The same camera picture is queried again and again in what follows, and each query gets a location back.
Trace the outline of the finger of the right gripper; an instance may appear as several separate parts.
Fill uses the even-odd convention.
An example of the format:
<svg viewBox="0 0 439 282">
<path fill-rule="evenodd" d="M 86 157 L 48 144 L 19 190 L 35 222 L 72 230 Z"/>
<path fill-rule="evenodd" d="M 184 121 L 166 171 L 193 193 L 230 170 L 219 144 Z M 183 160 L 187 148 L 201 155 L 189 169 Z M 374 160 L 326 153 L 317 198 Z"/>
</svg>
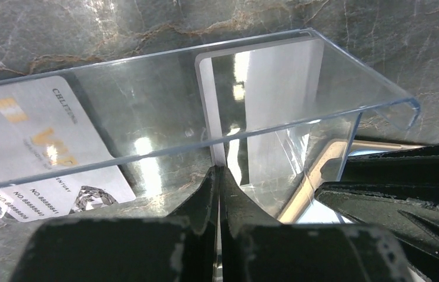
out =
<svg viewBox="0 0 439 282">
<path fill-rule="evenodd" d="M 391 231 L 411 269 L 439 281 L 439 185 L 326 182 L 314 196 L 355 223 Z"/>
<path fill-rule="evenodd" d="M 382 185 L 387 194 L 439 204 L 439 144 L 349 157 L 340 180 Z"/>
</svg>

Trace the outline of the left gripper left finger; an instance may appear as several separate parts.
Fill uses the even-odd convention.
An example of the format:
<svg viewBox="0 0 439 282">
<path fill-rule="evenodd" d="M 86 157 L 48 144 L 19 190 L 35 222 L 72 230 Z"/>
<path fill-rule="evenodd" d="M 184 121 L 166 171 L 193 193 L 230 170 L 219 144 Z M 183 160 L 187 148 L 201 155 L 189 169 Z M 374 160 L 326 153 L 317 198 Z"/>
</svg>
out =
<svg viewBox="0 0 439 282">
<path fill-rule="evenodd" d="M 213 281 L 218 181 L 213 166 L 165 217 L 47 221 L 11 281 Z"/>
</svg>

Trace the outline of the transparent credit card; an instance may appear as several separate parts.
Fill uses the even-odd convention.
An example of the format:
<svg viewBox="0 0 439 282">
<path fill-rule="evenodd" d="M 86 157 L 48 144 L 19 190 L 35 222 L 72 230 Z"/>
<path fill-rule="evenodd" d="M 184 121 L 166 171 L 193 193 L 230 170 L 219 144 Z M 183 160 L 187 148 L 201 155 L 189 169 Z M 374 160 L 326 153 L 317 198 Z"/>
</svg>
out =
<svg viewBox="0 0 439 282">
<path fill-rule="evenodd" d="M 117 166 L 44 180 L 39 174 L 111 159 L 60 76 L 0 86 L 0 219 L 22 223 L 135 200 Z"/>
<path fill-rule="evenodd" d="M 293 123 L 313 112 L 324 44 L 291 38 L 201 53 L 195 67 L 212 138 L 213 158 L 227 166 L 238 185 L 298 174 Z"/>
</svg>

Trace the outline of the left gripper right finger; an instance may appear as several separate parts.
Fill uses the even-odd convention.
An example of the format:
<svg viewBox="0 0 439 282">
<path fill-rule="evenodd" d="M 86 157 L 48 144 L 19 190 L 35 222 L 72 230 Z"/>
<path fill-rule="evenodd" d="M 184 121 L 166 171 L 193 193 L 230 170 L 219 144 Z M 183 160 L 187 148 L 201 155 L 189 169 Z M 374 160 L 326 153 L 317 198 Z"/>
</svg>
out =
<svg viewBox="0 0 439 282">
<path fill-rule="evenodd" d="M 404 252 L 369 224 L 283 224 L 219 168 L 225 281 L 411 281 Z"/>
</svg>

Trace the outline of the beige card holder wallet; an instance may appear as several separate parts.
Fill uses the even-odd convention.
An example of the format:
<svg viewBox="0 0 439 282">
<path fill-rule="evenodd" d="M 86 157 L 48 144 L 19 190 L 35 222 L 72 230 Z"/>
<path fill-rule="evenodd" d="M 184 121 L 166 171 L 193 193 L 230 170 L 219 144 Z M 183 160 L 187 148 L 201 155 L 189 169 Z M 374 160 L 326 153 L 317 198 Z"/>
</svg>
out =
<svg viewBox="0 0 439 282">
<path fill-rule="evenodd" d="M 366 140 L 332 139 L 316 153 L 316 158 L 309 162 L 309 168 L 301 173 L 296 181 L 296 189 L 277 220 L 281 223 L 337 223 L 338 215 L 318 204 L 312 208 L 314 193 L 325 182 L 338 182 L 349 156 L 372 155 L 399 150 L 422 148 L 422 145 L 375 142 Z"/>
</svg>

